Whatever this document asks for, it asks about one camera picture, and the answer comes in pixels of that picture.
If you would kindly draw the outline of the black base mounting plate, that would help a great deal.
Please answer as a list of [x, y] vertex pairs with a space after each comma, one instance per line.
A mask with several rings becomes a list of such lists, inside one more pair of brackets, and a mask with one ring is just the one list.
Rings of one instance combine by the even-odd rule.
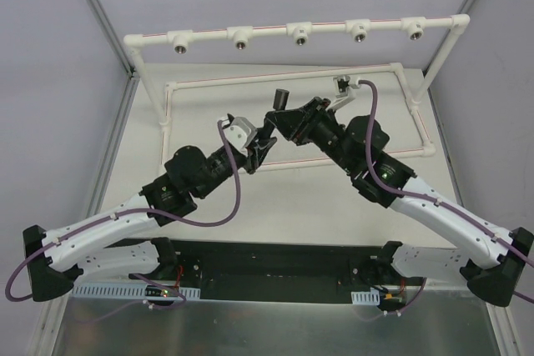
[[[146, 283], [178, 300], [351, 304], [352, 292], [376, 289], [404, 303], [421, 278], [403, 278], [385, 256], [391, 246], [339, 247], [267, 243], [171, 241], [176, 262], [151, 274], [96, 277], [85, 283]], [[141, 249], [139, 241], [117, 248]]]

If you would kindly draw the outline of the white PVC pipe frame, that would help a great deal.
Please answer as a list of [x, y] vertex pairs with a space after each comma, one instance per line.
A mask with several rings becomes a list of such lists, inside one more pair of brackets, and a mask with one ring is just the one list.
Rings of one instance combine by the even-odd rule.
[[[173, 122], [172, 96], [176, 91], [182, 89], [223, 87], [236, 84], [326, 78], [347, 73], [392, 73], [396, 76], [405, 98], [407, 111], [411, 115], [416, 131], [421, 139], [421, 145], [418, 148], [394, 151], [392, 152], [392, 156], [397, 158], [428, 158], [436, 153], [436, 145], [432, 142], [431, 136], [426, 129], [419, 105], [422, 98], [428, 93], [430, 85], [441, 70], [456, 42], [465, 32], [470, 20], [471, 18], [467, 14], [456, 14], [446, 18], [352, 19], [337, 23], [299, 22], [265, 27], [237, 26], [201, 31], [178, 30], [155, 34], [127, 34], [123, 38], [123, 45], [128, 50], [133, 61], [134, 70], [139, 75], [140, 81], [144, 85], [145, 91], [159, 120], [161, 131], [159, 161], [161, 163], [165, 163], [170, 155], [170, 139]], [[154, 45], [171, 45], [176, 53], [183, 55], [188, 52], [193, 43], [218, 40], [228, 40], [234, 44], [236, 49], [244, 50], [253, 39], [281, 36], [292, 38], [295, 45], [301, 47], [309, 41], [310, 36], [322, 33], [347, 33], [356, 43], [362, 43], [373, 32], [399, 31], [405, 33], [410, 40], [416, 41], [423, 37], [426, 30], [431, 28], [445, 28], [448, 33], [436, 55], [433, 57], [422, 84], [418, 88], [412, 88], [409, 85], [405, 69], [401, 63], [388, 63], [353, 68], [328, 68], [299, 73], [276, 73], [208, 79], [204, 81], [171, 82], [165, 85], [162, 91], [164, 96], [161, 98], [142, 55], [144, 48]]]

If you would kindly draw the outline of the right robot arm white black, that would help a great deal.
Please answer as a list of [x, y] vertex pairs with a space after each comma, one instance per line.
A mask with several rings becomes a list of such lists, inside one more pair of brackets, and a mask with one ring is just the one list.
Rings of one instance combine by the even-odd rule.
[[313, 98], [300, 108], [270, 111], [265, 120], [297, 146], [313, 143], [346, 172], [362, 197], [422, 223], [458, 252], [424, 268], [420, 255], [410, 256], [408, 248], [398, 244], [375, 264], [376, 277], [392, 285], [403, 277], [437, 278], [443, 273], [465, 283], [481, 300], [508, 306], [530, 261], [533, 234], [523, 227], [496, 226], [441, 197], [413, 169], [384, 152], [389, 137], [373, 113], [342, 126], [328, 103]]

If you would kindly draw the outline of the left aluminium frame post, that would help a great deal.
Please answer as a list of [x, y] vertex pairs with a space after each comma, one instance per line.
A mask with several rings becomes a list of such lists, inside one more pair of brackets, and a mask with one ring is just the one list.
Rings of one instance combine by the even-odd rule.
[[130, 62], [123, 48], [122, 40], [113, 27], [101, 1], [85, 1], [113, 55], [118, 60], [120, 71], [124, 76], [124, 84], [119, 91], [118, 103], [112, 109], [111, 122], [103, 143], [103, 151], [99, 155], [96, 176], [91, 183], [88, 199], [82, 211], [82, 216], [87, 218], [93, 216], [102, 207], [119, 145], [139, 85], [139, 76]]

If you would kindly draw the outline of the black faucet valve handle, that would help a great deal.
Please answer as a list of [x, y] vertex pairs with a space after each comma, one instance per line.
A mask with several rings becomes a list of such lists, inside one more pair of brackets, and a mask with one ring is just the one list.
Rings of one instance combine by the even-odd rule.
[[285, 110], [289, 101], [290, 92], [288, 90], [277, 88], [275, 90], [275, 97], [273, 101], [273, 109], [275, 111]]

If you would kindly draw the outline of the black L-shaped faucet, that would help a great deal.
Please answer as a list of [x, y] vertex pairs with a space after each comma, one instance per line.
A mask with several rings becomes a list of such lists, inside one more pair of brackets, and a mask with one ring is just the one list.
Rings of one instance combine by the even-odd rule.
[[259, 139], [267, 140], [272, 137], [273, 131], [275, 130], [275, 125], [268, 119], [264, 118], [263, 126], [259, 129]]

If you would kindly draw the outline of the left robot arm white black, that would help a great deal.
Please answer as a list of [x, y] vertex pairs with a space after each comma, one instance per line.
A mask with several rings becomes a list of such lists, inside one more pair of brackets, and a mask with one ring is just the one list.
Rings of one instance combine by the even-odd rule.
[[150, 239], [140, 250], [117, 248], [115, 243], [168, 223], [194, 226], [196, 222], [188, 216], [197, 208], [195, 199], [206, 198], [229, 178], [234, 180], [234, 206], [227, 217], [213, 225], [231, 221], [241, 203], [239, 170], [255, 173], [276, 139], [243, 134], [225, 134], [222, 139], [222, 147], [209, 156], [193, 145], [179, 148], [164, 165], [163, 175], [107, 212], [63, 228], [26, 228], [26, 259], [20, 268], [28, 272], [28, 298], [34, 302], [53, 300], [89, 278], [122, 273], [171, 278], [177, 262], [168, 239]]

